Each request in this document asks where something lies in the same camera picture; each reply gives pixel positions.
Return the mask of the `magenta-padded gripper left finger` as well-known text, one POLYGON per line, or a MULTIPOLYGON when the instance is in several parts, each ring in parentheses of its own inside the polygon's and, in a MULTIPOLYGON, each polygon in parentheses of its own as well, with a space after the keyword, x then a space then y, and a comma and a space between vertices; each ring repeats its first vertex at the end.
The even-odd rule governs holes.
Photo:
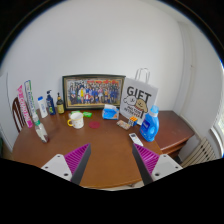
POLYGON ((85 144, 66 155, 56 154, 42 169, 79 185, 90 155, 91 145, 85 144))

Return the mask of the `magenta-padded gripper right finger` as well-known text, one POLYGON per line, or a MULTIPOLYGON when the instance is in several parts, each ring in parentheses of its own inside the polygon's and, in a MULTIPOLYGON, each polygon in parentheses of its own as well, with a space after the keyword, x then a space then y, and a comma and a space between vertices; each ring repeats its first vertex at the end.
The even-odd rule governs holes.
POLYGON ((169 155, 158 155, 137 144, 132 146, 132 154, 136 160, 142 181, 145 185, 182 169, 169 155))

